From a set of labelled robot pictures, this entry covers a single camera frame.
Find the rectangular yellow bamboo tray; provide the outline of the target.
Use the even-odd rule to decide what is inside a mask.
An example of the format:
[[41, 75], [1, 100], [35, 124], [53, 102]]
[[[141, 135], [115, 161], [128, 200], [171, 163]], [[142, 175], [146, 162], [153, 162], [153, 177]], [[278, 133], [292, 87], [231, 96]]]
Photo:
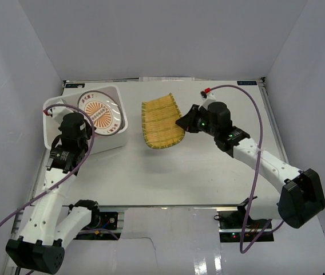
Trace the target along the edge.
[[171, 93], [141, 104], [142, 135], [151, 149], [161, 150], [179, 144], [185, 131], [176, 125], [181, 112]]

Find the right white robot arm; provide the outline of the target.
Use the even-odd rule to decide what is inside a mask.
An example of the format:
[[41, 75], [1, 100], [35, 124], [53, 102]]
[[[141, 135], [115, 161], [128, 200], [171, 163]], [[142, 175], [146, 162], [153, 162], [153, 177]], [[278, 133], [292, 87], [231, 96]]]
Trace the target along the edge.
[[252, 228], [259, 219], [281, 219], [298, 229], [325, 209], [325, 197], [319, 174], [290, 166], [267, 151], [261, 151], [253, 138], [233, 125], [231, 113], [222, 102], [207, 108], [192, 105], [189, 112], [176, 120], [189, 133], [205, 132], [216, 146], [230, 157], [251, 167], [279, 193], [268, 201], [249, 201], [238, 205], [238, 223]]

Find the orange sunburst patterned plate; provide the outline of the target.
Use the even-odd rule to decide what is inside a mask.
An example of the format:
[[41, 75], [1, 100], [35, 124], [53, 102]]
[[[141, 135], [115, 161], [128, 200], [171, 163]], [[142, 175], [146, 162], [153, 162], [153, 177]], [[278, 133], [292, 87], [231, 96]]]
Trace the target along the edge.
[[78, 99], [78, 107], [91, 118], [97, 135], [111, 136], [122, 128], [120, 106], [106, 93], [85, 92]]

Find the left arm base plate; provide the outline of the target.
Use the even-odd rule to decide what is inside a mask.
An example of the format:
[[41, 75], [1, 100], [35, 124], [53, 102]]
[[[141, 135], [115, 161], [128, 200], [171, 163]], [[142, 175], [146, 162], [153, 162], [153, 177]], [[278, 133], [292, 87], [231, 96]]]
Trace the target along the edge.
[[118, 212], [99, 212], [96, 214], [90, 224], [84, 227], [84, 230], [108, 229], [116, 230], [118, 224]]

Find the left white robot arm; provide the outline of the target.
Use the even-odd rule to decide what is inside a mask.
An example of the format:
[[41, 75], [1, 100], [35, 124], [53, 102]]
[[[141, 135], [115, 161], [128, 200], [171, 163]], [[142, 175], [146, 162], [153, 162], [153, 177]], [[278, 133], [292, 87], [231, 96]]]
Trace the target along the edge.
[[33, 212], [17, 239], [6, 244], [6, 253], [24, 269], [56, 274], [64, 260], [65, 249], [83, 227], [93, 229], [100, 223], [96, 203], [81, 202], [58, 223], [62, 205], [75, 181], [81, 164], [89, 154], [92, 127], [80, 113], [65, 115], [60, 134], [46, 164], [43, 197], [34, 203]]

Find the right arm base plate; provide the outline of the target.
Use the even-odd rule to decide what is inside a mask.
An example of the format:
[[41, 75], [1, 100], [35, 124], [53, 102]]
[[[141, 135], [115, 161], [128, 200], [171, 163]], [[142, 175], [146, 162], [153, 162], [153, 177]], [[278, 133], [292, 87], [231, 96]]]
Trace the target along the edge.
[[[241, 214], [236, 206], [219, 209], [213, 219], [218, 222], [221, 243], [240, 242], [244, 214]], [[252, 220], [249, 217], [245, 228], [243, 242], [252, 242], [256, 236], [259, 235], [266, 223], [266, 219]]]

